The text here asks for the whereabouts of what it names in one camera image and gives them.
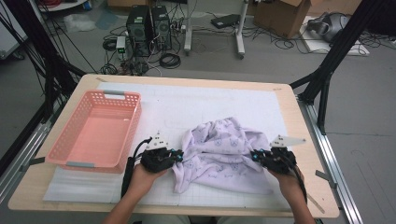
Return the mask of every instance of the concrete floor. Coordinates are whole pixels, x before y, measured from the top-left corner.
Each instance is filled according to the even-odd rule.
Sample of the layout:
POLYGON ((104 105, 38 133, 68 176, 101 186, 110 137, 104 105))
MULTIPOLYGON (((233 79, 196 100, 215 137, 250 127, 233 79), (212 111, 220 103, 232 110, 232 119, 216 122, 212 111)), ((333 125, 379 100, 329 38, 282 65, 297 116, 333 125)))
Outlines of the concrete floor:
MULTIPOLYGON (((75 8, 64 13, 81 12, 75 8)), ((114 18, 101 7, 84 13, 93 21, 110 18, 108 28, 69 34, 98 70, 105 55, 102 37, 111 29, 125 24, 126 19, 122 16, 114 18)), ((60 37, 71 63, 91 72, 92 69, 65 36, 60 37)), ((315 71, 325 57, 322 54, 302 54, 297 48, 280 49, 271 43, 268 35, 260 35, 254 40, 244 38, 244 42, 246 56, 240 60, 233 36, 194 33, 190 56, 182 51, 179 53, 181 66, 174 70, 159 69, 163 77, 291 83, 315 71)), ((298 45, 304 50, 303 43, 298 42, 298 45)), ((396 220, 396 177, 392 175, 396 157, 396 67, 393 62, 396 50, 383 46, 366 48, 371 53, 369 57, 347 56, 335 71, 330 87, 326 131, 363 222, 392 223, 396 220)), ((149 77, 159 75, 155 69, 146 73, 149 77)), ((41 106, 44 97, 28 60, 0 61, 0 89, 0 156, 3 156, 41 106)), ((9 195, 0 205, 1 223, 97 223, 106 215, 10 211, 8 199, 9 195)), ((343 216, 325 219, 324 222, 347 223, 343 216)), ((292 223, 292 220, 271 218, 268 223, 292 223)))

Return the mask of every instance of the metal stand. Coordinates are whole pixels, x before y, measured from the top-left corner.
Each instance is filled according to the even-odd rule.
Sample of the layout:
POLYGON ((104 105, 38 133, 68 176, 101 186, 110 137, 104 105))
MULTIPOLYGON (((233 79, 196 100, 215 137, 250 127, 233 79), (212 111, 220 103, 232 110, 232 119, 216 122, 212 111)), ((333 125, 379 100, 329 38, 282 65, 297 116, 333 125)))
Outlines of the metal stand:
POLYGON ((238 46, 238 54, 240 59, 245 57, 245 47, 244 41, 242 39, 242 31, 244 29, 245 17, 248 11, 248 0, 244 0, 244 5, 242 6, 241 19, 239 20, 239 27, 235 30, 236 45, 238 46))
POLYGON ((322 134, 325 132, 325 116, 327 108, 327 100, 329 96, 330 79, 335 69, 347 56, 352 46, 361 36, 372 17, 378 12, 385 1, 363 0, 356 9, 352 18, 346 25, 341 35, 335 40, 334 45, 323 60, 320 67, 312 74, 303 77, 293 83, 293 89, 300 87, 306 83, 308 86, 304 92, 300 93, 299 99, 308 105, 314 103, 315 98, 320 93, 319 111, 318 111, 318 127, 322 134))
MULTIPOLYGON (((187 0, 187 25, 186 25, 186 36, 184 39, 184 51, 186 55, 190 55, 191 51, 191 39, 192 39, 192 26, 191 26, 191 4, 189 3, 190 0, 187 0)), ((238 47, 238 54, 239 58, 243 59, 245 57, 245 47, 244 41, 242 39, 242 31, 244 29, 245 17, 248 11, 248 0, 244 0, 244 5, 242 5, 241 17, 239 20, 239 26, 235 30, 235 37, 236 37, 236 45, 238 47)))
POLYGON ((317 140, 318 148, 320 149, 321 156, 326 163, 326 168, 329 177, 329 183, 331 188, 336 190, 336 195, 338 196, 339 203, 342 205, 344 215, 349 224, 362 224, 361 214, 359 213, 358 207, 353 200, 352 194, 349 191, 347 182, 344 178, 343 172, 341 171, 338 161, 332 151, 332 146, 326 135, 321 134, 318 122, 318 113, 313 105, 304 104, 304 102, 299 102, 300 108, 308 116, 306 119, 312 127, 312 134, 317 140))
POLYGON ((33 129, 40 122, 46 122, 53 115, 54 102, 58 97, 60 95, 71 95, 77 86, 77 82, 73 79, 71 73, 78 77, 82 77, 86 74, 60 56, 41 22, 38 20, 29 1, 4 0, 4 3, 29 37, 30 41, 32 41, 35 50, 39 54, 32 54, 32 51, 27 48, 25 43, 15 33, 12 24, 8 24, 7 21, 0 18, 0 22, 25 49, 37 73, 41 74, 46 79, 44 86, 46 98, 44 104, 37 110, 29 124, 23 129, 6 155, 0 160, 0 175, 8 168, 10 163, 21 151, 23 144, 32 134, 33 129))

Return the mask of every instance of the crumpled fabric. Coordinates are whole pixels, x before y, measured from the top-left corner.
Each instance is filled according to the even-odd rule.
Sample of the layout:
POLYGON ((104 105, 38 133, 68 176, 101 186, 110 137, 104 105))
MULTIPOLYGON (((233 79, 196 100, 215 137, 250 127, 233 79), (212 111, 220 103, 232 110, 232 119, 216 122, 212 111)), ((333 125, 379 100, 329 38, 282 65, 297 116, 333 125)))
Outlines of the crumpled fabric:
POLYGON ((190 183, 236 192, 269 194, 263 168, 251 159, 252 149, 269 149, 264 133, 243 128, 235 118, 200 124, 182 137, 183 162, 173 167, 175 192, 190 183))

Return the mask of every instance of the white paper sheet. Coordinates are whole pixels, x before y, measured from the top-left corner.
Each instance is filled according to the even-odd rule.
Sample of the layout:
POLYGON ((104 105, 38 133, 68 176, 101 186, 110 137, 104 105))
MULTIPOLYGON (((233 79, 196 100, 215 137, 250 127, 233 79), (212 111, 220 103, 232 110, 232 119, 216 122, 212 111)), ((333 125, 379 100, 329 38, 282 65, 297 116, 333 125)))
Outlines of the white paper sheet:
MULTIPOLYGON (((237 118, 244 127, 264 132, 270 141, 278 134, 287 135, 276 95, 271 91, 109 82, 101 83, 98 89, 136 91, 141 94, 142 115, 134 136, 131 155, 138 143, 158 131, 161 131, 162 135, 167 137, 169 147, 181 148, 181 136, 188 129, 195 128, 198 124, 204 122, 228 117, 237 118)), ((84 188, 90 189, 91 193, 84 196, 79 193, 81 192, 79 185, 75 186, 73 180, 68 178, 69 172, 71 171, 62 170, 61 172, 55 172, 44 198, 45 200, 103 203, 114 203, 118 200, 113 197, 117 194, 114 189, 103 192, 101 191, 102 186, 99 186, 101 184, 92 184, 92 182, 97 183, 98 179, 102 179, 101 176, 95 177, 101 174, 92 174, 92 176, 81 175, 81 178, 87 178, 87 181, 81 181, 79 185, 85 185, 84 188), (101 197, 94 197, 93 194, 101 194, 101 197)), ((121 175, 106 175, 109 175, 108 181, 111 182, 110 185, 120 190, 121 175)), ((275 178, 271 177, 271 175, 267 175, 267 177, 270 185, 274 188, 275 193, 272 195, 236 193, 197 184, 191 185, 183 194, 175 194, 173 193, 173 173, 169 170, 167 175, 162 176, 155 182, 150 193, 140 203, 288 208, 288 204, 280 194, 275 178)))

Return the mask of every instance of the hand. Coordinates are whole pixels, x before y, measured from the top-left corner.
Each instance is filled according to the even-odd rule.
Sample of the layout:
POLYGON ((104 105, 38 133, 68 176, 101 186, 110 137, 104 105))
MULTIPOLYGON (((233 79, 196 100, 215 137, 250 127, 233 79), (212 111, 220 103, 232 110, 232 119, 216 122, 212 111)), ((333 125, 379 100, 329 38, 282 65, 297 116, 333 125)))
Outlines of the hand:
POLYGON ((137 164, 127 193, 143 197, 149 192, 154 181, 165 173, 166 170, 154 174, 147 171, 142 164, 137 164))
MULTIPOLYGON (((304 181, 304 176, 300 169, 296 167, 296 170, 299 173, 301 179, 304 181)), ((282 192, 283 197, 285 197, 289 203, 300 201, 302 198, 304 199, 303 191, 301 190, 299 182, 294 175, 282 175, 271 170, 268 170, 268 172, 273 175, 277 181, 279 181, 280 191, 282 192)))
MULTIPOLYGON (((304 181, 304 176, 300 169, 296 167, 296 170, 304 181)), ((312 218, 311 212, 305 204, 303 191, 300 188, 297 178, 293 175, 281 175, 270 170, 268 172, 279 181, 280 191, 288 201, 294 215, 294 223, 315 224, 315 220, 312 218)))
POLYGON ((165 173, 166 170, 156 174, 150 173, 143 165, 137 164, 128 190, 102 223, 127 223, 136 204, 149 192, 154 181, 165 173))

